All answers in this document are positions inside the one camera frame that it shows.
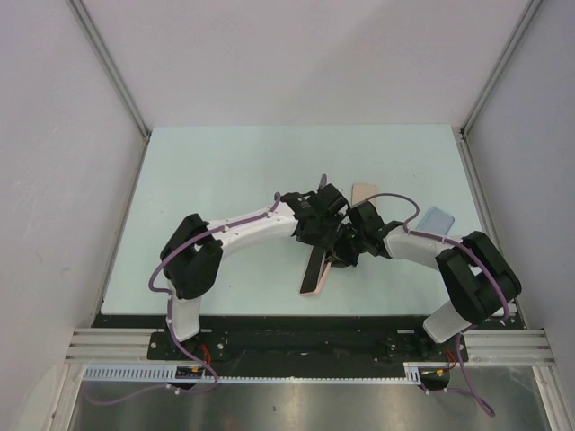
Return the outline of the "phone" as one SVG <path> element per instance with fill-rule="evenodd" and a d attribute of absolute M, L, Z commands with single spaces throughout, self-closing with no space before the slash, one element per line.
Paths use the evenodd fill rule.
<path fill-rule="evenodd" d="M 421 218 L 417 225 L 417 230 L 424 233 L 445 236 L 448 235 L 454 223 L 455 218 L 448 212 L 437 207 L 431 207 Z"/>
<path fill-rule="evenodd" d="M 300 286 L 299 294 L 303 295 L 303 296 L 318 295 L 323 289 L 323 286 L 324 286 L 324 284 L 328 278 L 331 267 L 332 267 L 331 262 L 327 262 L 325 264 L 325 266 L 323 268 L 323 272 L 320 275 L 315 288 L 312 288 L 309 283 L 307 283 L 303 280 L 302 285 Z"/>

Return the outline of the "gold pink smartphone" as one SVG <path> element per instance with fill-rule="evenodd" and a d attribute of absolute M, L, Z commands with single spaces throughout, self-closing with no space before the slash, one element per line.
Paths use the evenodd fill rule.
<path fill-rule="evenodd" d="M 362 202 L 368 201 L 375 207 L 377 192 L 376 184 L 356 182 L 352 185 L 350 205 L 356 207 Z"/>

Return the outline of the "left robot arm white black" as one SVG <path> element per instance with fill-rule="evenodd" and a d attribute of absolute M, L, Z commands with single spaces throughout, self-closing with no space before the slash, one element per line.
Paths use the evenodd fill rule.
<path fill-rule="evenodd" d="M 216 221 L 205 221 L 198 214 L 184 217 L 148 282 L 151 291 L 168 294 L 168 349 L 181 359 L 197 352 L 201 298 L 215 284 L 225 258 L 288 237 L 329 250 L 348 207 L 340 190 L 328 183 L 307 193 L 277 193 L 271 205 L 246 215 Z"/>

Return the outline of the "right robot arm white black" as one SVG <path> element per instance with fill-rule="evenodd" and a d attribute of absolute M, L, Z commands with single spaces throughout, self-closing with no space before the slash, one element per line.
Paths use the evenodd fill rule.
<path fill-rule="evenodd" d="M 479 325 L 497 312 L 509 317 L 509 302 L 522 291 L 518 277 L 491 239 L 474 231 L 463 237 L 411 229 L 407 223 L 385 223 L 370 202 L 353 207 L 342 225 L 331 259 L 341 267 L 357 266 L 361 254 L 402 259 L 438 271 L 449 300 L 422 324 L 414 338 L 416 353 L 435 360 L 447 340 Z"/>

